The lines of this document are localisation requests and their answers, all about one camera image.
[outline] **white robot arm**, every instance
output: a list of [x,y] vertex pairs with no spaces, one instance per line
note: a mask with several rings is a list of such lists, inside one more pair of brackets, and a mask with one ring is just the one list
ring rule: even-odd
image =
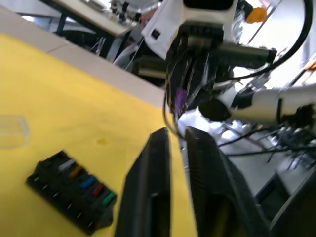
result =
[[[148,47],[166,59],[166,102],[175,119],[199,107],[212,121],[316,126],[316,85],[238,93],[234,87],[215,91],[234,79],[261,75],[289,59],[305,41],[313,18],[312,0],[303,0],[305,23],[293,47],[274,62],[276,51],[235,43],[232,23],[238,0],[164,0],[142,34]],[[234,66],[265,69],[232,78]]]
[[251,123],[311,128],[316,134],[316,84],[238,93],[234,87],[199,105],[212,121],[227,119]]

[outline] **black cable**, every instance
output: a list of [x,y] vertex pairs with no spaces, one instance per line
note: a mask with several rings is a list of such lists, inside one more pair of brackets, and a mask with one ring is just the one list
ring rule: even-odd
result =
[[272,71],[278,66],[280,66],[282,63],[287,61],[299,50],[299,48],[303,45],[305,39],[307,38],[307,35],[310,32],[312,22],[313,22],[313,0],[303,0],[303,2],[304,2],[304,7],[305,7],[304,24],[303,24],[302,31],[299,37],[297,38],[297,40],[295,41],[291,49],[279,60],[277,60],[276,62],[272,63],[271,65],[267,66],[266,68],[260,71],[257,71],[255,73],[251,73],[249,75],[242,76],[242,77],[229,78],[228,80],[241,80],[241,79],[252,78],[252,77],[256,77],[264,73],[267,73],[269,71]]
[[273,155],[275,154],[275,151],[277,150],[277,147],[281,144],[282,138],[283,138],[283,136],[284,136],[285,134],[286,134],[286,132],[283,132],[283,133],[280,135],[280,138],[279,138],[277,144],[275,145],[275,148],[273,149],[273,152],[271,153],[269,159],[267,160],[267,163],[269,163],[269,162],[272,160],[272,157],[273,157]]
[[300,151],[315,151],[316,146],[313,147],[299,147],[299,148],[285,148],[279,150],[270,150],[270,151],[258,151],[258,152],[247,152],[247,153],[239,153],[239,154],[225,154],[229,157],[239,157],[239,156],[252,156],[252,155],[260,155],[260,154],[268,154],[268,153],[280,153],[280,152],[300,152]]
[[229,141],[229,142],[225,142],[225,143],[223,143],[223,144],[220,144],[220,145],[218,145],[218,147],[222,147],[222,146],[229,145],[229,144],[231,144],[231,143],[235,143],[235,142],[237,142],[237,141],[239,141],[239,140],[241,140],[241,139],[243,139],[243,138],[246,138],[246,137],[251,136],[251,135],[254,134],[254,133],[263,132],[263,131],[267,131],[267,130],[269,130],[269,128],[266,127],[266,128],[261,128],[261,129],[257,129],[257,130],[254,130],[254,131],[250,131],[250,132],[248,132],[247,134],[245,134],[245,135],[243,135],[243,136],[241,136],[241,137],[239,137],[239,138],[236,138],[236,139],[234,139],[234,140],[232,140],[232,141]]

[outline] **green fuse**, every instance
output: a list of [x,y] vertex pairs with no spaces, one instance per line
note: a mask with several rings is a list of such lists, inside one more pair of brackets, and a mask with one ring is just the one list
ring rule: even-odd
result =
[[107,206],[110,201],[112,201],[112,199],[115,197],[115,194],[113,192],[111,192],[102,202],[103,206]]

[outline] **wire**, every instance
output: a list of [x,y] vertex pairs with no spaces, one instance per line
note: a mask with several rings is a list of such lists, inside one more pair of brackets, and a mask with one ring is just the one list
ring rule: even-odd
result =
[[162,116],[163,116],[164,124],[170,130],[170,132],[173,133],[173,135],[178,136],[183,140],[186,140],[184,136],[182,136],[182,134],[179,132],[177,125],[175,124],[174,126],[171,126],[171,124],[169,123],[167,119],[167,115],[166,115],[166,104],[167,104],[167,93],[165,91],[164,98],[163,98],[163,107],[162,107]]
[[254,133],[263,132],[263,131],[267,131],[267,130],[269,130],[269,128],[266,127],[266,128],[261,128],[261,129],[257,129],[257,130],[248,132],[247,134],[245,134],[245,135],[243,135],[243,136],[241,136],[241,137],[239,137],[239,138],[236,138],[236,139],[234,139],[234,140],[232,140],[232,141],[229,141],[229,142],[225,142],[225,143],[223,143],[223,144],[220,144],[218,147],[222,147],[222,146],[229,145],[229,144],[231,144],[231,143],[235,143],[235,142],[237,142],[237,141],[239,141],[239,140],[241,140],[241,139],[244,139],[244,138],[246,138],[246,137],[251,136],[251,135],[254,134]]
[[133,60],[134,60],[136,54],[138,53],[138,51],[139,51],[139,49],[140,49],[140,46],[142,45],[142,43],[144,42],[144,40],[145,40],[145,38],[143,37],[143,38],[141,39],[141,41],[140,41],[140,44],[139,44],[139,46],[138,46],[137,51],[135,52],[135,54],[133,55],[132,59],[129,61],[128,65],[126,66],[126,68],[125,68],[124,70],[127,70],[128,67],[129,67],[129,65],[133,62]]
[[277,150],[277,147],[282,143],[282,138],[283,136],[286,134],[286,132],[283,132],[281,135],[280,135],[280,138],[277,142],[277,144],[275,145],[275,148],[273,149],[273,152],[271,153],[271,155],[269,156],[269,159],[267,160],[267,163],[269,163],[271,160],[272,160],[272,157],[273,155],[275,154],[275,151]]
[[307,35],[311,29],[312,22],[313,22],[313,0],[303,0],[303,2],[304,2],[304,7],[305,7],[305,19],[304,19],[303,28],[299,37],[297,38],[297,40],[295,41],[291,49],[279,60],[277,60],[276,62],[272,63],[271,65],[267,66],[266,68],[260,71],[257,71],[255,73],[251,73],[249,75],[242,76],[242,77],[228,78],[228,80],[242,80],[242,79],[252,78],[252,77],[256,77],[261,74],[267,73],[269,71],[272,71],[278,66],[280,66],[281,64],[283,64],[285,61],[287,61],[299,50],[299,48],[302,46],[305,39],[307,38]]
[[252,156],[252,155],[260,155],[260,154],[268,154],[268,153],[280,153],[280,152],[300,152],[300,151],[315,151],[316,146],[312,147],[300,147],[300,148],[286,148],[279,150],[270,150],[270,151],[258,151],[258,152],[247,152],[247,153],[239,153],[239,154],[225,154],[229,157],[239,157],[239,156]]

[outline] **workbench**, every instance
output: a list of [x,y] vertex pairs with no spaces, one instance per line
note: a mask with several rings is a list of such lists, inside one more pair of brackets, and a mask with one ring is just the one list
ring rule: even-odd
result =
[[116,37],[124,36],[118,49],[118,56],[123,51],[132,28],[137,24],[136,22],[133,22],[130,25],[120,24],[111,20],[105,13],[93,9],[81,0],[40,1],[61,12],[56,34],[62,35],[66,18],[70,17],[90,30],[95,31],[97,35],[105,37],[106,40],[100,52],[100,56],[103,58],[107,57],[114,39]]
[[[42,31],[29,24],[34,32]],[[5,45],[0,49],[0,115],[22,116],[30,131],[24,146],[0,150],[2,235],[85,236],[25,184],[37,162],[65,150],[118,194],[113,224],[95,233],[113,236],[125,176],[150,133],[164,126],[161,107],[143,100],[141,91],[153,96],[160,95],[160,90],[75,45],[66,43],[51,50],[47,47],[47,53],[56,53],[53,57],[8,34],[0,35],[0,43]],[[68,55],[64,61],[72,66],[58,59],[63,57],[58,53],[61,49]],[[74,53],[72,57],[79,53],[83,58],[87,56],[86,62],[97,58],[95,62],[103,63],[107,75],[95,78],[87,74],[88,66],[96,71],[89,63],[83,68],[86,72],[78,70],[78,61],[71,59],[70,52]],[[116,79],[122,85],[113,86]],[[194,215],[179,144],[174,136],[169,137],[171,236],[194,237]]]
[[151,105],[161,107],[164,90],[0,7],[0,30]]

